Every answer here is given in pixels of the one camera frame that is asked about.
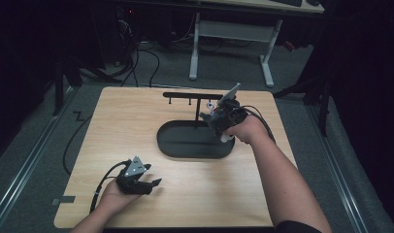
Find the dark computer tower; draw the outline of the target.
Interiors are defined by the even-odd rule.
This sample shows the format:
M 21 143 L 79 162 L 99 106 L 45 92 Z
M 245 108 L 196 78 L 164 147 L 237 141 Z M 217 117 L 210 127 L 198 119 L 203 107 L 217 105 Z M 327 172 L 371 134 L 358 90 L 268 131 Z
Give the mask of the dark computer tower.
M 117 31 L 122 43 L 121 62 L 127 64 L 137 43 L 134 9 L 117 7 L 116 18 Z

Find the black sleeve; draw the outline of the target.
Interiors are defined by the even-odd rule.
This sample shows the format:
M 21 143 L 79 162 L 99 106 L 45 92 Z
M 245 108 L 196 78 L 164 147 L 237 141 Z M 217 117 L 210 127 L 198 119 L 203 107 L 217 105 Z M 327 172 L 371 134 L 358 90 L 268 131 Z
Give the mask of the black sleeve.
M 278 224 L 275 233 L 321 233 L 318 229 L 303 222 L 285 220 Z

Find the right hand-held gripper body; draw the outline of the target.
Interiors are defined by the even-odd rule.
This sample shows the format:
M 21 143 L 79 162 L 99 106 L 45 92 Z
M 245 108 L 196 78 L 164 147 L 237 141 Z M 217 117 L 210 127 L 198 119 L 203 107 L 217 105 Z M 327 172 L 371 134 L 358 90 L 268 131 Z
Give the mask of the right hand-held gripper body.
M 216 108 L 212 113 L 212 127 L 218 136 L 223 137 L 224 131 L 242 123 L 247 117 L 246 110 L 240 106 L 240 102 L 236 98 L 240 85 L 237 83 L 217 101 Z

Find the black key holder stand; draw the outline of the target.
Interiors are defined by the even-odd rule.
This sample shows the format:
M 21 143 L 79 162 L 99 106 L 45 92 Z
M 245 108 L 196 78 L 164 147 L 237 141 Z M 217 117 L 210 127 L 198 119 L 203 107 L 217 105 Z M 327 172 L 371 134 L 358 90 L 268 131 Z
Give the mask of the black key holder stand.
M 157 131 L 156 140 L 159 149 L 172 158 L 185 159 L 220 159 L 229 155 L 235 145 L 235 139 L 227 143 L 220 141 L 212 123 L 204 122 L 199 114 L 209 114 L 207 103 L 220 100 L 220 94 L 164 92 L 163 96 L 172 102 L 173 98 L 197 101 L 193 120 L 171 120 L 164 123 Z

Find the white-legged background desk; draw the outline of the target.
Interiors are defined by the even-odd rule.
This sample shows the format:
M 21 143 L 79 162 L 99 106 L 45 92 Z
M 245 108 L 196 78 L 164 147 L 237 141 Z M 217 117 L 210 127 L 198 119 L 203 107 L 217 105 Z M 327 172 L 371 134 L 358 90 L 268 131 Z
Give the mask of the white-legged background desk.
M 324 7 L 314 0 L 303 0 L 301 7 L 292 7 L 270 0 L 196 0 L 198 6 L 204 4 L 223 4 L 226 6 L 249 7 L 254 10 L 271 10 L 277 13 L 299 13 L 312 16 L 324 13 Z M 274 25 L 254 25 L 253 23 L 226 22 L 220 19 L 200 19 L 200 14 L 195 15 L 193 51 L 191 54 L 189 78 L 196 80 L 198 77 L 199 63 L 199 39 L 201 37 L 231 39 L 247 42 L 266 43 L 268 45 L 264 54 L 259 56 L 265 84 L 268 87 L 274 86 L 271 74 L 269 59 L 278 38 L 282 25 L 282 17 L 278 17 Z

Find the person's left hand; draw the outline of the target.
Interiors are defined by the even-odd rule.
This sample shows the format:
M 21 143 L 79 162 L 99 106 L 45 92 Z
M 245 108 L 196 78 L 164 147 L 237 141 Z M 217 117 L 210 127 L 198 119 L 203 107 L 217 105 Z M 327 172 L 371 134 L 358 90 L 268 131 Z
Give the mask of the person's left hand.
M 108 183 L 103 191 L 98 210 L 114 216 L 123 211 L 129 204 L 133 203 L 141 197 L 140 194 L 124 194 L 119 190 L 115 180 Z

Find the person's right hand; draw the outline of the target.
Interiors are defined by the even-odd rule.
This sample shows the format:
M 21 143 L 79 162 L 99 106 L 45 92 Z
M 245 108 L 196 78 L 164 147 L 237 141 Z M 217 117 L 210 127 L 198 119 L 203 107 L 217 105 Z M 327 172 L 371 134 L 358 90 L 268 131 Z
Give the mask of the person's right hand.
M 251 146 L 270 141 L 265 126 L 255 116 L 247 116 L 242 123 L 228 128 L 224 133 L 228 136 L 235 136 Z

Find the black keyboard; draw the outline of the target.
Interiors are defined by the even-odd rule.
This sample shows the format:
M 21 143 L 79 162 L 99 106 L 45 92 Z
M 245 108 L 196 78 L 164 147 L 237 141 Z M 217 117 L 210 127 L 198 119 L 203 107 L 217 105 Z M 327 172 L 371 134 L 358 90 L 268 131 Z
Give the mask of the black keyboard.
M 303 4 L 303 0 L 270 0 L 270 1 L 292 6 L 292 7 L 301 7 Z

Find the grey tape piece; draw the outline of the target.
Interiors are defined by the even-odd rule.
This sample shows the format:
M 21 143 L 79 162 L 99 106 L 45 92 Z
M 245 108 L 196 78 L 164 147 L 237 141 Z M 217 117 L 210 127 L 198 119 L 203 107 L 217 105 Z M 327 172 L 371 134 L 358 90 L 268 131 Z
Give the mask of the grey tape piece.
M 53 206 L 58 206 L 61 203 L 74 203 L 76 196 L 61 196 L 58 198 L 53 198 L 51 204 Z

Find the metal floor rail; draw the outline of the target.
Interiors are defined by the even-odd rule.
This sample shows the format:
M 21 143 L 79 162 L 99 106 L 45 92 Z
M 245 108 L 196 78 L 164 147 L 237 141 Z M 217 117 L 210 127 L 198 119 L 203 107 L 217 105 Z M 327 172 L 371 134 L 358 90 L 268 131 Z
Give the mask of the metal floor rail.
M 64 102 L 56 110 L 54 90 L 20 127 L 0 158 L 0 228 L 26 186 L 42 157 L 43 150 L 63 112 L 78 93 L 77 87 L 67 87 Z
M 316 130 L 320 144 L 323 146 L 324 155 L 328 169 L 335 183 L 336 189 L 340 195 L 346 214 L 352 225 L 354 233 L 368 233 L 367 225 L 361 216 L 360 210 L 345 179 L 345 175 L 337 161 L 337 157 L 330 145 L 327 136 L 324 136 L 320 130 L 318 123 L 318 115 L 315 107 L 306 106 L 306 111 L 312 121 L 312 125 Z

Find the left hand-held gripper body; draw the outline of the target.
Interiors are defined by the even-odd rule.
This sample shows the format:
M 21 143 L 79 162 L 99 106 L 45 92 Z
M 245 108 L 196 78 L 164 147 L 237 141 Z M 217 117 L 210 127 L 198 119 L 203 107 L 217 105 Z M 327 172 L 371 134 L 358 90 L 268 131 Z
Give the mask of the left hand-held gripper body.
M 124 194 L 146 194 L 152 191 L 150 183 L 140 182 L 140 177 L 146 172 L 139 156 L 128 160 L 126 167 L 118 174 L 115 182 Z

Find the black floor stand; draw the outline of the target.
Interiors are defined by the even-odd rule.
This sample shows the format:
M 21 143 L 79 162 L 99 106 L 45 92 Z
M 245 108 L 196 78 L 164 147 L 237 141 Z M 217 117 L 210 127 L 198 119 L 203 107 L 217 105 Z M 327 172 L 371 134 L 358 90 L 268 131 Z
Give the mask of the black floor stand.
M 319 105 L 317 116 L 317 126 L 320 133 L 326 137 L 326 121 L 329 114 L 329 96 L 331 81 L 329 78 L 314 77 L 306 81 L 299 81 L 296 84 L 274 93 L 275 98 L 281 98 L 290 93 L 304 93 L 303 103 L 305 105 Z
M 70 55 L 60 56 L 55 63 L 55 98 L 54 112 L 58 116 L 64 104 L 64 82 L 66 79 L 71 87 L 80 87 L 82 85 L 82 77 L 79 71 L 78 60 Z

